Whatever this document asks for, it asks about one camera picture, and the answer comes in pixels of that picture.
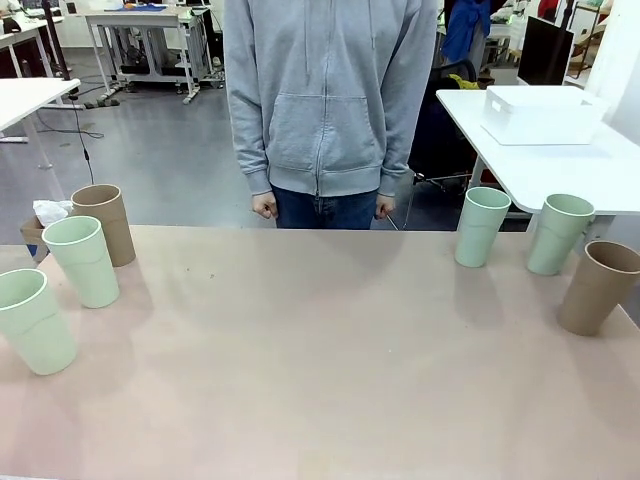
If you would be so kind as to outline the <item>person's right hand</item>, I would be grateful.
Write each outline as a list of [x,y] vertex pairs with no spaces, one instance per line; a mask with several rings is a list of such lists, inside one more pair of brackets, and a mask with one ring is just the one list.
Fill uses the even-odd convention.
[[278,209],[275,195],[269,191],[252,196],[252,210],[265,219],[275,220],[278,217]]

